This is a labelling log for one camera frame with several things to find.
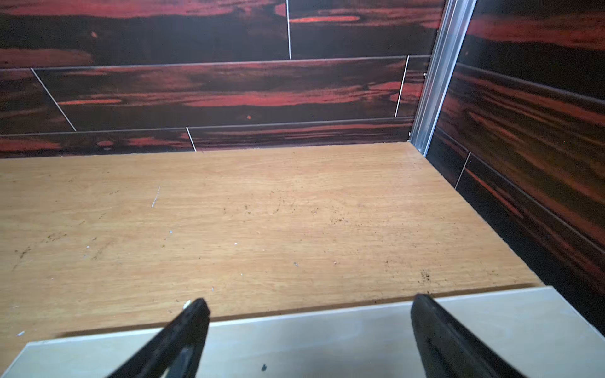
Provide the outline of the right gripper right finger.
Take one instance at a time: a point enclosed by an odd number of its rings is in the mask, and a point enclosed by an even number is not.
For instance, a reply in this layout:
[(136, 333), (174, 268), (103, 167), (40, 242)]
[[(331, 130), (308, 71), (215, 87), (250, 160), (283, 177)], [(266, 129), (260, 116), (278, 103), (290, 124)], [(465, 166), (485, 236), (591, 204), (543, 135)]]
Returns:
[(522, 377), (431, 296), (411, 307), (414, 338), (428, 377)]

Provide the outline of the white canvas board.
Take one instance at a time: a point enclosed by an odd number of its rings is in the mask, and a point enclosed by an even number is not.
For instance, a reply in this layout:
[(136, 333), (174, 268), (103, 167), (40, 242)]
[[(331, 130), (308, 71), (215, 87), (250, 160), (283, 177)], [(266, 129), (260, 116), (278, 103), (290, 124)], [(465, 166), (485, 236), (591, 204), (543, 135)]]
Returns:
[[(602, 377), (604, 338), (554, 288), (442, 298), (439, 303), (528, 377)], [(411, 303), (210, 325), (201, 377), (422, 377)], [(7, 377), (105, 377), (155, 329), (28, 343)]]

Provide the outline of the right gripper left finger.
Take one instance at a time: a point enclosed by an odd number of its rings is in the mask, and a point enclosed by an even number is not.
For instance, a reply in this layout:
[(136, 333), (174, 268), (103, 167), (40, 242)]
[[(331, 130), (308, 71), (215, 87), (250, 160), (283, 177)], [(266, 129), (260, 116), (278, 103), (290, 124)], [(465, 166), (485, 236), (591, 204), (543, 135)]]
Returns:
[(210, 326), (210, 309), (196, 299), (111, 377), (195, 377)]

